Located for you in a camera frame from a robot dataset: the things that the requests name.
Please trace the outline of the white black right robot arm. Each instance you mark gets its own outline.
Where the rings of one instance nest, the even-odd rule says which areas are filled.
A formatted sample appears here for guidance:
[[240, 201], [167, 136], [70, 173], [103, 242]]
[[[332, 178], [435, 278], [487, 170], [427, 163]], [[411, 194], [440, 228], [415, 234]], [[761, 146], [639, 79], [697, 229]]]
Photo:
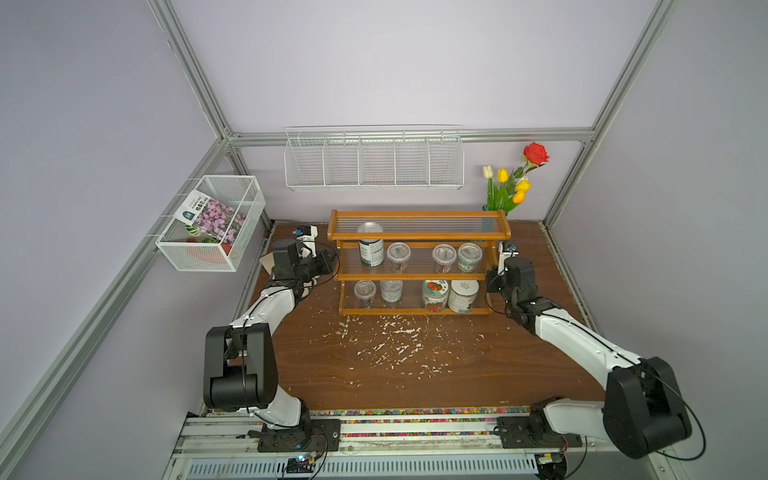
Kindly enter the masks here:
[[573, 434], [608, 440], [640, 459], [692, 436], [700, 422], [671, 365], [609, 342], [540, 295], [530, 260], [511, 256], [488, 270], [486, 291], [502, 297], [508, 318], [566, 354], [604, 391], [601, 401], [553, 398], [532, 405], [526, 427], [532, 438]]

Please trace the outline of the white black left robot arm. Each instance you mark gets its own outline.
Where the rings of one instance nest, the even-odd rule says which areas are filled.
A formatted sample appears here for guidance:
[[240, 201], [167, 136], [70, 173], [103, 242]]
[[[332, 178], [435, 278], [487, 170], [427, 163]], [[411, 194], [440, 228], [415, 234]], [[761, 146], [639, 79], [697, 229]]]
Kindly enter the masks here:
[[236, 320], [206, 334], [203, 401], [209, 409], [243, 409], [271, 429], [295, 429], [308, 422], [308, 408], [279, 386], [273, 336], [318, 280], [336, 272], [339, 254], [333, 247], [283, 240], [267, 258], [273, 265], [258, 299]]

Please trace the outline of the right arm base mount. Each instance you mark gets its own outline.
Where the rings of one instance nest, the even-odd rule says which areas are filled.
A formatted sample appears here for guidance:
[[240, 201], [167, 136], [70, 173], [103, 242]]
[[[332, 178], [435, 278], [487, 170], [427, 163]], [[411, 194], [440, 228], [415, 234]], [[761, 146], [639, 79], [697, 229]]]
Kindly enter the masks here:
[[534, 403], [527, 416], [498, 417], [492, 433], [501, 439], [504, 449], [549, 448], [564, 452], [568, 447], [581, 447], [579, 436], [556, 433], [546, 420], [544, 407], [555, 400], [560, 397]]

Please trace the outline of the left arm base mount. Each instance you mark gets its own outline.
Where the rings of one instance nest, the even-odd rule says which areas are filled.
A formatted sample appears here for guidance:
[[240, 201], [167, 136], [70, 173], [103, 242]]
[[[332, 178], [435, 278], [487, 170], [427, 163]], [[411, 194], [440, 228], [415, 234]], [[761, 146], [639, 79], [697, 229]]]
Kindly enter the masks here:
[[335, 452], [341, 440], [341, 422], [307, 417], [288, 429], [265, 427], [257, 440], [260, 453]]

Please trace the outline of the green label tin can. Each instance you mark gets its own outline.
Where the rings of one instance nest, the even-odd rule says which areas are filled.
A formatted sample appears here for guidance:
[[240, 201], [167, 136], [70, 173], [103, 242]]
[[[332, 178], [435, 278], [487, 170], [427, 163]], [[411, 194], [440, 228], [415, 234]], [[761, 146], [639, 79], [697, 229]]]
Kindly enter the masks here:
[[[361, 224], [358, 233], [383, 233], [383, 227], [376, 222]], [[384, 240], [381, 238], [361, 239], [358, 242], [361, 262], [369, 268], [377, 268], [384, 261]]]

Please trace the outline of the wooden three-tier shelf rack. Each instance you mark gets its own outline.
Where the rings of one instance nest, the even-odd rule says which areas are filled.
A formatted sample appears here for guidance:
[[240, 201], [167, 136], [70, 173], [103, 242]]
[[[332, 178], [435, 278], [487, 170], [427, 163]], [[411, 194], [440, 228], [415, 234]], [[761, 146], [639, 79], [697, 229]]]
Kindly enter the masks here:
[[[342, 315], [434, 315], [422, 305], [423, 282], [426, 280], [474, 280], [485, 285], [486, 273], [498, 265], [498, 247], [511, 238], [511, 228], [501, 212], [445, 211], [445, 212], [351, 212], [331, 213], [328, 239], [340, 253], [339, 313]], [[359, 251], [361, 240], [381, 240], [385, 248], [397, 242], [411, 249], [405, 268], [397, 272], [385, 259], [380, 266], [363, 264]], [[481, 249], [478, 265], [471, 271], [462, 271], [453, 263], [446, 272], [436, 270], [433, 250], [441, 244], [456, 249], [469, 243]], [[359, 281], [402, 281], [403, 296], [395, 304], [375, 295], [371, 306], [364, 308], [354, 295]]]

